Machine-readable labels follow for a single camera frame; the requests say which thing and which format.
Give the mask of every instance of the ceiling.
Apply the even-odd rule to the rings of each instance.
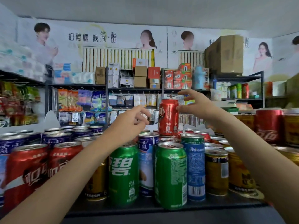
[[[251,37],[299,31],[299,0],[0,0],[18,16],[248,30]]]

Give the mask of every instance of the green soda can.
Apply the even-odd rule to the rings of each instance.
[[[116,149],[109,156],[109,195],[114,205],[128,205],[139,194],[139,150],[135,142]]]
[[[180,209],[187,202],[187,156],[182,144],[158,144],[155,153],[155,198],[165,209]]]

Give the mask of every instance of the red box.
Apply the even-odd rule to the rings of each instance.
[[[182,81],[182,89],[190,89],[192,86],[192,81]]]
[[[164,89],[173,89],[173,80],[172,79],[164,80]]]
[[[173,81],[173,88],[174,89],[181,89],[182,88],[182,80],[174,80]]]
[[[182,81],[182,71],[179,70],[174,71],[173,79]]]
[[[190,63],[181,63],[178,67],[180,71],[191,71],[191,64]]]
[[[185,80],[185,81],[191,81],[192,80],[191,72],[182,71],[182,77],[181,77],[181,79]]]
[[[148,67],[149,79],[160,79],[160,67]]]
[[[166,70],[164,73],[165,79],[173,79],[173,70]]]

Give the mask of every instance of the barcode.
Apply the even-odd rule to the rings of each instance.
[[[183,185],[182,191],[183,191],[182,204],[184,205],[185,203],[187,203],[187,184]]]
[[[204,196],[205,195],[204,185],[199,187],[188,186],[188,194],[190,196]]]
[[[228,163],[221,164],[221,178],[228,178]]]

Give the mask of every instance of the left hand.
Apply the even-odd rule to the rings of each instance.
[[[140,113],[144,113],[148,117],[151,116],[146,108],[138,105],[119,114],[111,126],[105,130],[103,136],[109,137],[111,142],[115,144],[115,147],[120,147],[133,140],[149,124],[149,121]]]

